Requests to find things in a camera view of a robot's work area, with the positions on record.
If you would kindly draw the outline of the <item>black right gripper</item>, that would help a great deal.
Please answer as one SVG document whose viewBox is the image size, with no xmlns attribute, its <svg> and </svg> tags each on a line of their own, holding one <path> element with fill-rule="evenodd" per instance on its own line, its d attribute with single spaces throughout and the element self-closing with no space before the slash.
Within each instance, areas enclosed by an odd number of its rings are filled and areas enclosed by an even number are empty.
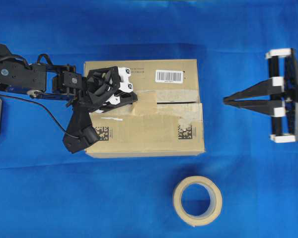
<svg viewBox="0 0 298 238">
<path fill-rule="evenodd" d="M 275 143 L 298 141 L 298 61 L 292 48 L 272 49 L 265 54 L 269 66 L 276 69 L 284 59 L 284 75 L 261 81 L 243 91 L 224 97 L 224 104 L 272 117 Z M 277 94 L 281 100 L 239 100 Z"/>
</svg>

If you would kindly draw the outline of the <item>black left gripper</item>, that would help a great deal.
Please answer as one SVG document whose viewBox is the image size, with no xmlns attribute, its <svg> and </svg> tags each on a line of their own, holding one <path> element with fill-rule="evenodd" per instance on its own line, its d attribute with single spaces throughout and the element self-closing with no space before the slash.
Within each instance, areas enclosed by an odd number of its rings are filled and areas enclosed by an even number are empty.
<svg viewBox="0 0 298 238">
<path fill-rule="evenodd" d="M 73 98 L 73 114 L 63 137 L 68 151 L 82 151 L 100 140 L 90 113 L 106 113 L 138 100 L 130 76 L 129 68 L 113 66 L 90 70 L 82 78 L 82 89 Z"/>
</svg>

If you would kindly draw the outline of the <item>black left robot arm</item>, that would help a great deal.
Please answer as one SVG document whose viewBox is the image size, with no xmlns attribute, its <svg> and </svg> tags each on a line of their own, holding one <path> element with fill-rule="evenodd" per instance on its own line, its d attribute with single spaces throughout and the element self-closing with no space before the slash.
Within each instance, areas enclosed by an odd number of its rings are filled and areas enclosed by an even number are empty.
<svg viewBox="0 0 298 238">
<path fill-rule="evenodd" d="M 35 99 L 58 100 L 72 107 L 72 117 L 63 130 L 63 144 L 71 153 L 100 141 L 90 113 L 106 113 L 138 100 L 130 76 L 129 68 L 117 66 L 92 69 L 82 76 L 74 65 L 53 64 L 47 54 L 29 64 L 0 44 L 0 91 L 28 95 L 30 103 Z"/>
</svg>

